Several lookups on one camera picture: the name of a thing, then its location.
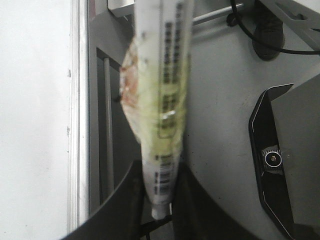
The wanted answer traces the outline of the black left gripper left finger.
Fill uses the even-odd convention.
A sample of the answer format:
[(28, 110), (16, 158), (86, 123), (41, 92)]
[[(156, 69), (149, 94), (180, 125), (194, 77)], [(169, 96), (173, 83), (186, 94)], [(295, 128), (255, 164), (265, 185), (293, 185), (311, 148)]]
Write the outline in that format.
[(65, 240), (139, 240), (145, 187), (142, 162), (134, 160), (97, 212)]

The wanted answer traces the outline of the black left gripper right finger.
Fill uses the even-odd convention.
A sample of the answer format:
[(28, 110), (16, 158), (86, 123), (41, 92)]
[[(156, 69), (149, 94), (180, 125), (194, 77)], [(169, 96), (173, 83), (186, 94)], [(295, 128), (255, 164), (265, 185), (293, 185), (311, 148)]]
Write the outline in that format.
[(178, 167), (172, 222), (176, 240), (251, 240), (253, 234), (230, 217), (205, 191), (184, 162)]

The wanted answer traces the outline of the black grey robot base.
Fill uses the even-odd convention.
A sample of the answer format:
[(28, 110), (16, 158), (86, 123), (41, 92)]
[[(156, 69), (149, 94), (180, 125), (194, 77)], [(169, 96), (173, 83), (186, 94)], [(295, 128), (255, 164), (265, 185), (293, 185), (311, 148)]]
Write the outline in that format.
[(248, 130), (262, 208), (289, 240), (320, 237), (320, 78), (266, 89)]

